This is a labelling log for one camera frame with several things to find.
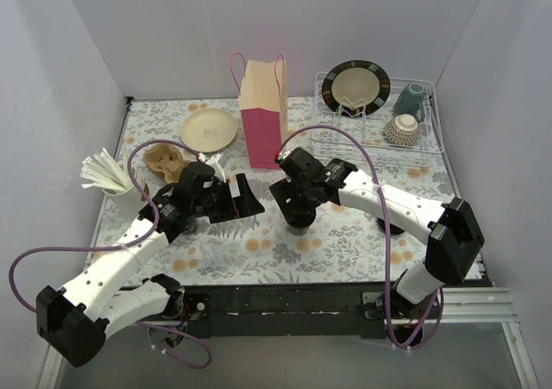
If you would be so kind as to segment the black plastic cup lid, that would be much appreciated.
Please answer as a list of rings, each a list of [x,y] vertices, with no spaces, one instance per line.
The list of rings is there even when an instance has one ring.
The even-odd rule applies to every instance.
[[[284,212],[287,224],[306,225],[313,224],[317,216],[315,209],[301,210],[299,208],[289,208]]]

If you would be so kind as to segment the dark rimmed dinner plate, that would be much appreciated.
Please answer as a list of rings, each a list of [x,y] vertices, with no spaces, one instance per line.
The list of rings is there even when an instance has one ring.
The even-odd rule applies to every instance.
[[[381,66],[367,60],[350,60],[326,74],[321,95],[330,110],[356,117],[371,115],[383,107],[391,88],[391,80]]]

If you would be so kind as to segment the black table edge rail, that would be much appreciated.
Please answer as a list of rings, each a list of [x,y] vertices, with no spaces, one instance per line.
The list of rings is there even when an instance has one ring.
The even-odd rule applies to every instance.
[[[367,315],[381,282],[284,285],[195,285],[185,289],[185,322],[198,338],[359,336],[385,339],[385,323]]]

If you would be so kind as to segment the pink paper gift bag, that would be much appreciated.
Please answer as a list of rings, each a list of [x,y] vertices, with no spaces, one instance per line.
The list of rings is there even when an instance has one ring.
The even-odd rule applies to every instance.
[[[288,91],[284,57],[271,62],[245,60],[243,77],[232,78],[244,129],[249,165],[276,169],[275,158],[288,130]]]

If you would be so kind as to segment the white straw holder cup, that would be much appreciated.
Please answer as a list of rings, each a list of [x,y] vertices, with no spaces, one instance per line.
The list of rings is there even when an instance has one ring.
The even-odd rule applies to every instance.
[[[137,191],[123,166],[120,165],[119,167],[122,170],[123,178],[116,178],[112,182],[115,189],[103,188],[102,191],[115,204],[122,216],[127,219],[134,219],[147,204],[147,200]]]

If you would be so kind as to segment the grey blue mug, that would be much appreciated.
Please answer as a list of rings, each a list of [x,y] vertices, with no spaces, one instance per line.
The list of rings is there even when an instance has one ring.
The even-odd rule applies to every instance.
[[[396,103],[392,108],[394,115],[409,114],[416,116],[422,109],[423,101],[427,94],[426,89],[417,82],[411,82],[400,92]]]

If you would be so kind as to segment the brown cardboard cup carrier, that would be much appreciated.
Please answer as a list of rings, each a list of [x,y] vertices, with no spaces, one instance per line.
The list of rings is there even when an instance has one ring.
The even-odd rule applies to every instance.
[[[147,168],[163,178],[167,185],[176,185],[182,171],[191,163],[172,144],[155,143],[144,153]]]

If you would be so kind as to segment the black printed coffee cup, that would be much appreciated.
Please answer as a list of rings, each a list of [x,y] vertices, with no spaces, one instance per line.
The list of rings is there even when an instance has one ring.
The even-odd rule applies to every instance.
[[[309,229],[311,228],[311,224],[306,225],[288,225],[288,230],[293,234],[297,236],[306,235],[309,232]]]

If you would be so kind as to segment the cream round plate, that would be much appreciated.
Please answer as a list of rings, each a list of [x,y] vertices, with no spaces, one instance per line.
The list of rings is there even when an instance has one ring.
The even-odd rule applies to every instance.
[[[201,153],[226,148],[236,137],[237,121],[228,111],[207,108],[192,113],[180,129],[182,142]]]

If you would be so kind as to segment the patterned ceramic bowl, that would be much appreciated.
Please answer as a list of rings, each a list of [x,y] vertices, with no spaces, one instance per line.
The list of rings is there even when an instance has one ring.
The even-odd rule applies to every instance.
[[[384,136],[393,145],[412,147],[420,136],[418,121],[409,114],[395,116],[385,125]]]

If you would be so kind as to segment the stack of black cups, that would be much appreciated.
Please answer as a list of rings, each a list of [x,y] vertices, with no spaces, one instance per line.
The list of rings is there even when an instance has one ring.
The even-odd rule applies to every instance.
[[[181,224],[181,233],[183,235],[192,235],[196,233],[197,230],[198,221],[195,217],[188,218]]]

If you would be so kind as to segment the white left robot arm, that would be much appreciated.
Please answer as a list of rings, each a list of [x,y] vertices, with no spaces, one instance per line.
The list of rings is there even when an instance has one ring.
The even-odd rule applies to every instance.
[[[179,235],[193,232],[197,219],[224,223],[264,212],[247,178],[236,176],[233,196],[229,181],[215,167],[192,162],[179,181],[160,188],[153,204],[141,209],[122,236],[122,247],[104,254],[60,289],[50,285],[36,297],[40,337],[72,366],[93,359],[106,340],[144,317],[177,318],[184,308],[181,284],[165,274],[147,279],[127,295],[120,288],[154,255]]]

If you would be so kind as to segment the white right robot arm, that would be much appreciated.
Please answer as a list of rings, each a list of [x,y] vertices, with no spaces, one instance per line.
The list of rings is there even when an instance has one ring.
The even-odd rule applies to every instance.
[[[439,287],[460,285],[484,245],[472,207],[463,199],[445,204],[376,185],[357,166],[340,159],[323,164],[301,147],[279,154],[275,162],[285,177],[270,191],[297,233],[314,223],[318,206],[331,202],[376,216],[425,245],[424,258],[392,288],[390,306],[399,317],[413,316]]]

